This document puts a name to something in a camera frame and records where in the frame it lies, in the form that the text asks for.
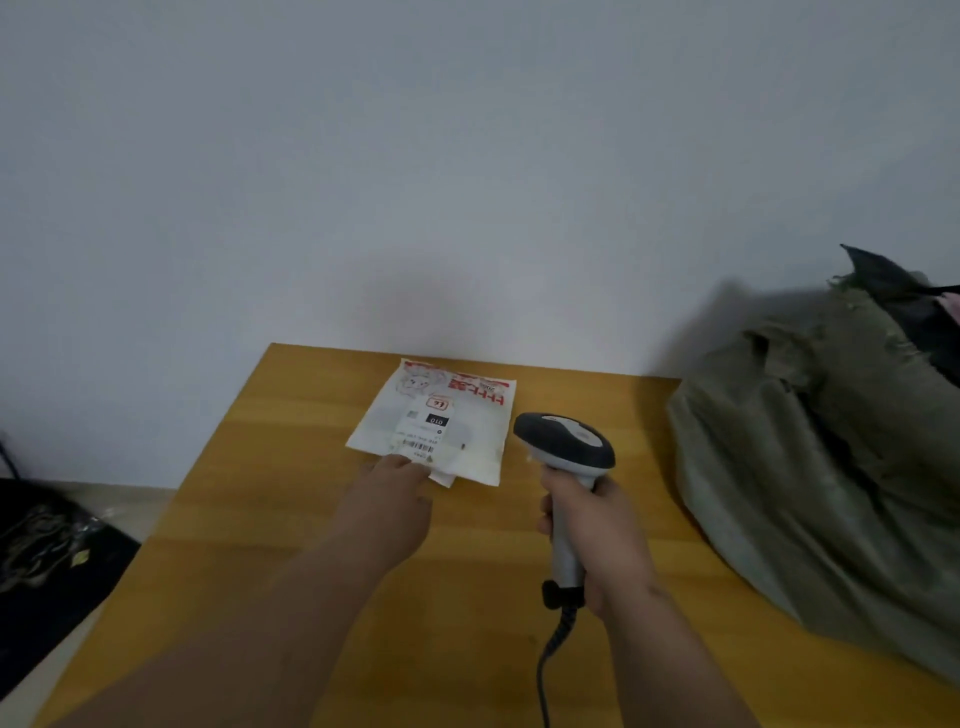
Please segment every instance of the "black cable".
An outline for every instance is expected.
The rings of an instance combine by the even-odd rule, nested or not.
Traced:
[[[23,478],[20,477],[20,471],[13,464],[10,456],[7,455],[7,449],[3,447],[2,442],[0,442],[0,459],[3,459],[4,464],[7,466],[7,469],[10,471],[10,475],[13,476],[14,480],[23,480]]]
[[[540,696],[540,713],[543,715],[543,728],[550,728],[550,712],[546,707],[546,693],[543,691],[543,665],[553,656],[553,653],[560,649],[566,638],[573,631],[573,625],[577,623],[577,608],[563,607],[560,611],[560,624],[553,633],[543,652],[540,655],[540,661],[537,662],[537,695]]]

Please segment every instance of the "green bag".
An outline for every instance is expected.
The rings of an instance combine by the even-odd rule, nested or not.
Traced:
[[[960,388],[865,291],[709,354],[669,415],[684,502],[737,572],[960,685]]]

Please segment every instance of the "wooden table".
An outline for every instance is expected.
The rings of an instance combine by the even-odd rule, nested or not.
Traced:
[[[45,706],[63,715],[215,620],[323,528],[369,456],[344,442],[391,354],[271,346]],[[732,573],[668,492],[664,405],[677,382],[478,362],[518,380],[515,413],[596,425],[617,453],[665,581],[758,717],[777,728],[960,725],[960,693],[900,660],[805,633]],[[355,625],[316,725],[536,726],[534,668],[557,615],[535,466],[509,438],[499,488],[435,487],[423,548]],[[619,725],[604,633],[584,616],[546,670],[557,726]]]

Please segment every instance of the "plastic mailer bag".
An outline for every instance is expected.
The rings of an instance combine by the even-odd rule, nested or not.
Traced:
[[[429,467],[449,487],[454,477],[500,484],[516,382],[449,372],[401,359],[347,447],[397,452]]]

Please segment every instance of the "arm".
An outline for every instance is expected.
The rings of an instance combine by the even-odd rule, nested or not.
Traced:
[[[430,526],[428,470],[388,455],[344,495],[324,539],[212,630],[107,688],[58,728],[306,726],[381,578]]]
[[[626,726],[757,728],[756,719],[660,585],[630,501],[609,478],[591,494],[572,475],[544,468],[549,495],[587,570],[587,606],[607,627]]]

